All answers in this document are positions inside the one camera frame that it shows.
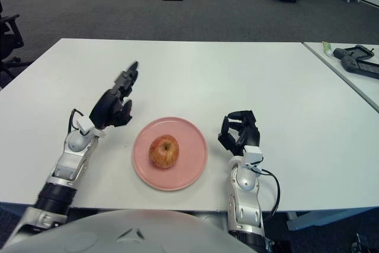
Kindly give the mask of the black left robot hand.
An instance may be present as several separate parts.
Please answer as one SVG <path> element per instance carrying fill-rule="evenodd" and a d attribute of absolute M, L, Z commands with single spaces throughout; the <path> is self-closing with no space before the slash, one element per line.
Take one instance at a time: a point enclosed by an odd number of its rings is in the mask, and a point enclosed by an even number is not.
<path fill-rule="evenodd" d="M 106 90 L 93 107 L 89 118 L 97 129 L 125 126 L 132 119 L 132 100 L 129 95 L 138 77 L 138 67 L 139 62 L 134 61 L 126 70 L 121 71 L 114 86 Z"/>

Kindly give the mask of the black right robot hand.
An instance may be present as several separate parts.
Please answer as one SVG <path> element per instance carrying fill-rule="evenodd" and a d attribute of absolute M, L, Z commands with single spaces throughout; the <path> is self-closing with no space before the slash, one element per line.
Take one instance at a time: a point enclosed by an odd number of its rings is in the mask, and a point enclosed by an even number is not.
<path fill-rule="evenodd" d="M 259 146 L 260 132 L 251 110 L 234 111 L 224 116 L 218 140 L 234 156 L 243 156 L 245 146 Z"/>

